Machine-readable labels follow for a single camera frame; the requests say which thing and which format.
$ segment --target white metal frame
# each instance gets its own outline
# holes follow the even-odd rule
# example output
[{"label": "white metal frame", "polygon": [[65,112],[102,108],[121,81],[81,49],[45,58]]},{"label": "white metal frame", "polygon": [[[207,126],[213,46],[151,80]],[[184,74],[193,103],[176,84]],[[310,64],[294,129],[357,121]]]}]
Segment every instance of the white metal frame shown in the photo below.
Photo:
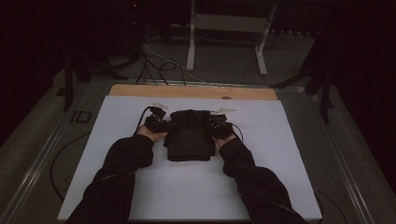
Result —
[{"label": "white metal frame", "polygon": [[191,0],[190,46],[187,58],[187,70],[194,70],[195,29],[240,31],[262,34],[262,41],[255,47],[255,52],[260,74],[262,76],[267,76],[268,73],[262,55],[262,50],[264,49],[265,41],[270,32],[275,11],[276,5],[273,5],[270,15],[267,18],[195,14],[195,0]]}]

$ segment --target black sleeve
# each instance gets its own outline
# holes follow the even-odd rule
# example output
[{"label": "black sleeve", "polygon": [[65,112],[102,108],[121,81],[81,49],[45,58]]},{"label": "black sleeve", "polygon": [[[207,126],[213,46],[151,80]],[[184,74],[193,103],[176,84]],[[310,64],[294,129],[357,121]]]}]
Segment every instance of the black sleeve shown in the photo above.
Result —
[{"label": "black sleeve", "polygon": [[234,178],[250,218],[254,223],[306,224],[291,208],[289,194],[269,169],[255,165],[251,152],[237,138],[219,149],[224,174]]},{"label": "black sleeve", "polygon": [[134,173],[152,163],[154,143],[144,135],[118,140],[102,169],[85,189],[67,224],[127,223],[134,195]]}]

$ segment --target cable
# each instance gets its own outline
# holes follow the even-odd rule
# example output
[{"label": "cable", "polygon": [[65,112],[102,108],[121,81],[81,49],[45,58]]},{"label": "cable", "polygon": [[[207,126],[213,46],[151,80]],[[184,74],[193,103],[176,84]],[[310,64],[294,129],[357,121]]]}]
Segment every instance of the cable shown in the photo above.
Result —
[{"label": "cable", "polygon": [[139,76],[138,76],[137,79],[136,79],[136,82],[134,83],[135,85],[139,82],[140,78],[143,76],[143,73],[144,73],[144,71],[147,69],[147,67],[148,67],[148,61],[145,60],[145,61],[143,62],[142,71],[140,72]]},{"label": "cable", "polygon": [[338,204],[331,198],[329,197],[327,194],[325,194],[323,191],[321,191],[320,189],[317,189],[314,187],[314,190],[316,190],[317,192],[319,192],[320,194],[322,194],[323,196],[325,196],[332,204],[334,204],[334,206],[337,208],[337,210],[340,212],[341,216],[343,217],[344,222],[347,224],[347,218],[343,213],[343,210],[340,208],[340,206],[338,206]]},{"label": "cable", "polygon": [[154,51],[151,50],[145,43],[143,43],[143,46],[145,46],[145,48],[148,49],[148,50],[149,50],[151,53],[153,53],[154,55],[156,55],[156,56],[158,56],[158,57],[160,57],[160,58],[162,58],[162,59],[165,59],[166,61],[175,63],[175,64],[177,64],[178,66],[180,66],[180,67],[187,73],[187,75],[189,75],[189,77],[191,77],[191,78],[193,78],[193,79],[195,79],[195,80],[197,80],[197,81],[203,82],[203,83],[205,83],[205,84],[210,84],[210,83],[208,83],[208,82],[206,82],[206,81],[201,80],[201,79],[198,78],[198,77],[194,77],[192,74],[189,73],[189,71],[188,71],[185,67],[183,67],[183,66],[182,66],[180,63],[178,63],[177,61],[175,61],[175,60],[173,60],[173,59],[169,59],[169,58],[163,57],[162,55],[160,55],[160,54],[154,52]]},{"label": "cable", "polygon": [[241,129],[240,129],[238,126],[234,125],[234,124],[233,124],[233,126],[234,126],[235,128],[237,128],[238,131],[241,133],[241,142],[244,143],[244,135],[242,135]]},{"label": "cable", "polygon": [[[142,56],[148,61],[148,63],[150,63],[153,67],[157,68],[159,70],[159,74],[160,77],[163,79],[163,81],[167,84],[166,80],[164,79],[163,75],[162,75],[162,71],[173,71],[177,68],[177,66],[180,67],[180,63],[176,60],[171,60],[169,59],[168,61],[170,61],[169,63],[163,63],[160,67],[157,67],[154,63],[152,63],[148,58],[158,58],[158,59],[168,59],[168,58],[164,58],[164,57],[158,57],[158,56],[151,56],[151,55],[147,55],[144,51],[142,52]],[[170,68],[170,69],[163,69],[163,67],[167,64],[172,64],[174,67]],[[186,80],[184,78],[184,73],[183,73],[183,69],[180,67],[180,74],[181,74],[181,79],[183,81],[184,86],[187,86],[186,84]]]},{"label": "cable", "polygon": [[138,130],[138,129],[139,129],[139,127],[140,127],[140,123],[142,122],[142,119],[143,119],[143,117],[145,116],[145,114],[146,114],[146,111],[148,111],[148,109],[150,109],[150,107],[149,107],[149,106],[148,106],[148,107],[146,107],[146,109],[144,109],[144,110],[143,110],[143,112],[142,112],[142,115],[140,116],[139,122],[137,123],[136,130],[134,131],[134,134],[136,134],[136,133],[137,133],[137,130]]},{"label": "cable", "polygon": [[151,80],[155,83],[155,85],[158,85],[158,83],[155,81],[154,77],[151,75],[150,71],[148,68],[146,68],[146,74],[148,73],[149,77],[151,77]]},{"label": "cable", "polygon": [[142,52],[141,52],[141,56],[142,56],[149,64],[151,64],[151,66],[153,66],[153,67],[156,68],[156,69],[160,69],[159,66],[157,66],[156,64],[154,64],[152,61],[149,60],[149,56],[146,54],[145,51],[142,51]]},{"label": "cable", "polygon": [[[145,60],[146,60],[147,63],[151,64],[154,68],[157,68],[157,69],[158,69],[158,73],[159,73],[159,75],[160,75],[160,78],[163,80],[163,82],[164,82],[167,86],[169,86],[168,82],[166,81],[166,79],[165,79],[164,76],[163,76],[162,71],[172,71],[172,70],[175,70],[176,65],[175,65],[174,63],[163,63],[163,64],[160,65],[160,67],[158,67],[157,65],[155,65],[152,61],[150,61],[150,60],[148,59],[146,53],[142,52],[142,57],[145,58]],[[171,68],[171,69],[163,69],[163,67],[166,66],[167,64],[172,64],[174,67]],[[148,74],[150,75],[150,77],[152,78],[152,80],[155,82],[155,80],[154,80],[153,76],[151,75],[151,73],[150,73],[150,71],[149,71],[149,69],[148,69],[147,66],[146,66],[146,70],[148,71]]]},{"label": "cable", "polygon": [[63,202],[64,201],[64,197],[62,196],[61,192],[56,188],[55,186],[55,182],[53,181],[53,167],[55,165],[56,160],[58,159],[59,155],[61,155],[61,153],[67,148],[69,147],[71,144],[73,144],[74,142],[76,142],[77,140],[89,135],[91,132],[88,133],[84,133],[83,135],[73,139],[72,141],[68,142],[66,145],[64,145],[59,151],[58,153],[55,155],[55,157],[52,160],[52,163],[50,165],[50,169],[49,169],[49,180],[50,183],[53,187],[53,189],[55,190],[55,193],[58,195],[59,199]]},{"label": "cable", "polygon": [[145,75],[143,75],[143,83],[142,83],[142,85],[145,85],[146,84],[146,74],[147,74],[148,72],[146,72],[145,73]]}]

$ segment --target black curtain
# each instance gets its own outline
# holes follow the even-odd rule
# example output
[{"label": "black curtain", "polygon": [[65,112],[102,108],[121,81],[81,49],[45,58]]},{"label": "black curtain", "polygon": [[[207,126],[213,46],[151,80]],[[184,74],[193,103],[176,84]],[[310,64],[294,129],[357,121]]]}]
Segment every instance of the black curtain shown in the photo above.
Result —
[{"label": "black curtain", "polygon": [[336,7],[301,72],[323,64],[330,55],[332,83],[396,192],[395,22],[394,1]]},{"label": "black curtain", "polygon": [[65,34],[78,22],[87,3],[86,0],[0,3],[0,146],[64,67]]}]

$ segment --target person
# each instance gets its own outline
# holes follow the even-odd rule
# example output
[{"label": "person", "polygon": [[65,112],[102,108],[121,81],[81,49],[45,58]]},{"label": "person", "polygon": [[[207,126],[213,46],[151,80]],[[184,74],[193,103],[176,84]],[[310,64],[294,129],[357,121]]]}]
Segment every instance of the person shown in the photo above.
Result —
[{"label": "person", "polygon": [[[166,133],[152,133],[141,126],[132,137],[115,142],[66,223],[127,223],[134,196],[134,174],[152,164],[152,147],[165,136]],[[285,186],[272,171],[255,165],[239,138],[231,134],[226,140],[214,140],[224,160],[223,172],[235,180],[254,223],[306,224],[291,208]]]}]

